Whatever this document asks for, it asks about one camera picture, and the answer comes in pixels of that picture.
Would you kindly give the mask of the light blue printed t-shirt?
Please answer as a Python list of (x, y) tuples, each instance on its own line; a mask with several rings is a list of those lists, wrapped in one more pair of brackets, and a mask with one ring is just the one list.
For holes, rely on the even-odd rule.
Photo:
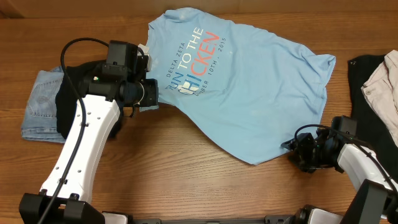
[(285, 154), (282, 143), (299, 127), (321, 121), (336, 63), (333, 55), (189, 7), (150, 22), (146, 46), (159, 101), (252, 165)]

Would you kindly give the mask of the folded black shirt left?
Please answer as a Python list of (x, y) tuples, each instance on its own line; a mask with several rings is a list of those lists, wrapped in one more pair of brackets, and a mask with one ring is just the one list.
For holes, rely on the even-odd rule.
[[(78, 84), (82, 81), (84, 76), (103, 62), (104, 60), (99, 60), (86, 62), (76, 67), (68, 66), (66, 70), (75, 88), (78, 89)], [(72, 127), (77, 101), (78, 98), (73, 94), (67, 77), (63, 77), (60, 89), (55, 97), (55, 104), (57, 107), (57, 132), (60, 133), (64, 139), (67, 138)]]

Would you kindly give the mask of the beige pink trousers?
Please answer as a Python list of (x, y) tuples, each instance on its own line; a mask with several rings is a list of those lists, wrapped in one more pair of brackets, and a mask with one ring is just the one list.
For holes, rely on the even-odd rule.
[(397, 51), (392, 50), (361, 87), (371, 109), (385, 124), (397, 146)]

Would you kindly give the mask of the black garment right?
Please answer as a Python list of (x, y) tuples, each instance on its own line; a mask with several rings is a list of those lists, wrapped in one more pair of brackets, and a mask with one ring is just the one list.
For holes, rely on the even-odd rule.
[(392, 179), (397, 180), (397, 146), (386, 125), (366, 102), (361, 90), (383, 61), (383, 55), (362, 55), (348, 61), (351, 117), (357, 121), (357, 138), (370, 144), (379, 163)]

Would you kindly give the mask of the folded blue denim jeans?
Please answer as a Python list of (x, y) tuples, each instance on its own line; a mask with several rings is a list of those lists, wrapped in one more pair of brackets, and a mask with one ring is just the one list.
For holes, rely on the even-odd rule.
[(57, 107), (55, 97), (63, 81), (60, 66), (51, 71), (41, 70), (25, 108), (21, 136), (29, 141), (64, 143), (65, 138), (57, 131)]

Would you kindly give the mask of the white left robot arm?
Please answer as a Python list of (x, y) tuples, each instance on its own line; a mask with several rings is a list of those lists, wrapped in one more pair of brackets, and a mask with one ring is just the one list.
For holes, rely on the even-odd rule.
[(133, 223), (132, 215), (91, 205), (93, 182), (106, 140), (125, 106), (159, 104), (157, 80), (148, 79), (148, 47), (112, 40), (106, 60), (70, 85), (77, 97), (73, 124), (60, 157), (37, 194), (19, 204), (24, 223)]

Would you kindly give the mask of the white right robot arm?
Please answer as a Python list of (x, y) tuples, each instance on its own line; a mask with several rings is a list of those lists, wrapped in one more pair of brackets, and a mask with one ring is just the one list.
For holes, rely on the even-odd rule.
[(281, 146), (291, 154), (289, 161), (302, 172), (334, 168), (346, 173), (356, 195), (344, 215), (306, 205), (286, 223), (379, 223), (397, 224), (397, 182), (377, 160), (368, 143), (356, 138), (356, 120), (340, 116), (331, 126), (316, 125), (316, 137), (304, 127)]

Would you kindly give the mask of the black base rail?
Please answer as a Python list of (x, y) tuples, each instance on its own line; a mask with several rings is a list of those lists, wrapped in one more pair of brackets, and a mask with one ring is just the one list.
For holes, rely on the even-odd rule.
[(227, 218), (227, 219), (185, 219), (161, 220), (134, 219), (133, 224), (291, 224), (295, 223), (295, 215), (266, 215), (264, 218)]

